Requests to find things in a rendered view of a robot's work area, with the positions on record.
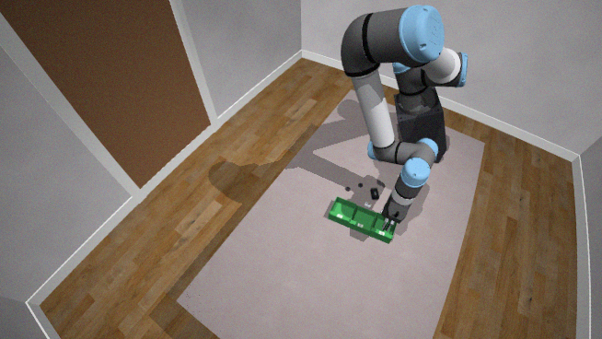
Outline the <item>green three-compartment bin rack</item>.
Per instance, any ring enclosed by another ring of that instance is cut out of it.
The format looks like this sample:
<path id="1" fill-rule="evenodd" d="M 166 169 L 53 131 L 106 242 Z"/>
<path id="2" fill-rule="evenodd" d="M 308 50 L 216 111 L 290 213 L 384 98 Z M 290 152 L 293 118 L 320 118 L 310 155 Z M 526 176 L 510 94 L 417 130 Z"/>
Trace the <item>green three-compartment bin rack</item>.
<path id="1" fill-rule="evenodd" d="M 364 233 L 377 240 L 384 241 L 385 243 L 389 244 L 391 242 L 397 226 L 396 222 L 394 222 L 394 225 L 386 232 L 387 226 L 391 220 L 388 220 L 387 225 L 383 230 L 382 226 L 385 217 L 381 216 L 380 213 L 365 209 L 338 196 L 333 205 L 333 209 L 331 208 L 332 211 L 330 210 L 329 212 L 329 220 Z"/>

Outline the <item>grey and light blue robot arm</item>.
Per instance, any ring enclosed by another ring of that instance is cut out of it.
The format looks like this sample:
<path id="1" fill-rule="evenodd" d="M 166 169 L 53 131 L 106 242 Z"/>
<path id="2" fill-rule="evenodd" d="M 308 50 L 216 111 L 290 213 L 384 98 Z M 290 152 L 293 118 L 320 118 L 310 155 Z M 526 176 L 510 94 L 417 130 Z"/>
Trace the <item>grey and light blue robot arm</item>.
<path id="1" fill-rule="evenodd" d="M 468 55 L 445 48 L 444 40 L 439 12 L 419 5 L 361 15 L 342 38 L 343 70 L 353 82 L 371 138 L 367 154 L 404 166 L 395 190 L 406 199 L 416 197 L 427 182 L 438 146 L 429 138 L 416 144 L 395 140 L 378 68 L 392 63 L 399 109 L 409 115 L 423 114 L 435 104 L 430 87 L 466 84 Z"/>

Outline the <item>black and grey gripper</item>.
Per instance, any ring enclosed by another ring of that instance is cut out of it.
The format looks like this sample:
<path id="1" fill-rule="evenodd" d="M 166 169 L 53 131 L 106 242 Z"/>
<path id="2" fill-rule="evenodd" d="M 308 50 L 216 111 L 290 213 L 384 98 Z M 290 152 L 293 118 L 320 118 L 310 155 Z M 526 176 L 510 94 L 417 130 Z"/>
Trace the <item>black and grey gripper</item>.
<path id="1" fill-rule="evenodd" d="M 394 186 L 392 193 L 390 194 L 390 196 L 382 210 L 382 213 L 381 213 L 381 216 L 386 218 L 385 224 L 382 227 L 382 229 L 384 230 L 389 219 L 391 221 L 389 222 L 386 231 L 388 231 L 390 229 L 391 225 L 392 226 L 394 225 L 394 222 L 400 223 L 406 217 L 408 210 L 415 198 L 416 197 L 414 197 L 412 199 L 405 199 L 405 198 L 399 196 L 397 194 L 397 192 L 395 190 L 395 186 Z M 406 207 L 404 207 L 404 206 L 406 206 Z"/>

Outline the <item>black 9v battery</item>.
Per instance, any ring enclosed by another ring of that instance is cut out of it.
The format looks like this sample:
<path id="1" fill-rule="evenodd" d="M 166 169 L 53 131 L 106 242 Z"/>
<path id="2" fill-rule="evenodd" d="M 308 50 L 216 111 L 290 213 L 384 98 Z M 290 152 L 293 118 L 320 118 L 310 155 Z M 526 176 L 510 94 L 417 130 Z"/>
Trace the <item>black 9v battery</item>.
<path id="1" fill-rule="evenodd" d="M 371 188 L 370 192 L 371 192 L 372 200 L 378 200 L 379 195 L 378 195 L 377 188 Z"/>

